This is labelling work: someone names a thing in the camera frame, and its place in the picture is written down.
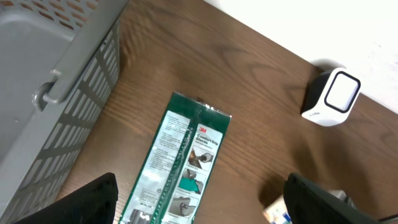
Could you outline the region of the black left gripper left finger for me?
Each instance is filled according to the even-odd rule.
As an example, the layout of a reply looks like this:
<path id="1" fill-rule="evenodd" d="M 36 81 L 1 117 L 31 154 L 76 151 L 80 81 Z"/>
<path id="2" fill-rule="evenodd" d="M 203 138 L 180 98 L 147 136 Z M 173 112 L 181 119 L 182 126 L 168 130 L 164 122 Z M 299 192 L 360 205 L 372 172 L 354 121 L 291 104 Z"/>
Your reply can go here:
<path id="1" fill-rule="evenodd" d="M 118 201 L 116 176 L 105 173 L 17 224 L 108 224 Z"/>

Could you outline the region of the green white package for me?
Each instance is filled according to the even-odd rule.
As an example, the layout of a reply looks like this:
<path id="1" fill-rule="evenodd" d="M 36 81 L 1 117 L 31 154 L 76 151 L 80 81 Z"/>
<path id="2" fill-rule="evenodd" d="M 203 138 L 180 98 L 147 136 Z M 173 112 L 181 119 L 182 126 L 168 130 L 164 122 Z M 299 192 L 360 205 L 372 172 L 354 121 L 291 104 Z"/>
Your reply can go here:
<path id="1" fill-rule="evenodd" d="M 172 93 L 120 223 L 193 223 L 230 121 Z"/>

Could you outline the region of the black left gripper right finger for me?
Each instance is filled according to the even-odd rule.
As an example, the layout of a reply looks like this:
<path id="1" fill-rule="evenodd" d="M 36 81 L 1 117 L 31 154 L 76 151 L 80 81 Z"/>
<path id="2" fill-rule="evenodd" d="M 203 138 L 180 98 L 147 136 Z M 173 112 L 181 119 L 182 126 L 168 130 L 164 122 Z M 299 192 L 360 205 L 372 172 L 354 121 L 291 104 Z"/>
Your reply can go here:
<path id="1" fill-rule="evenodd" d="M 378 223 L 296 173 L 289 174 L 285 181 L 283 198 L 293 224 Z"/>

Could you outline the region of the green cap bottle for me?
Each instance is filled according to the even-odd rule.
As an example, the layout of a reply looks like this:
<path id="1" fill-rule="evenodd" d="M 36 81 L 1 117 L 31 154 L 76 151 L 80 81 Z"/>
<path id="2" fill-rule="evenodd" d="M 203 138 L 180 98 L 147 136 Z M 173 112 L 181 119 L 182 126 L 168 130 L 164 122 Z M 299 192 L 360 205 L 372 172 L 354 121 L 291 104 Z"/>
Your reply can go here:
<path id="1" fill-rule="evenodd" d="M 282 195 L 264 209 L 263 215 L 270 224 L 292 224 Z"/>

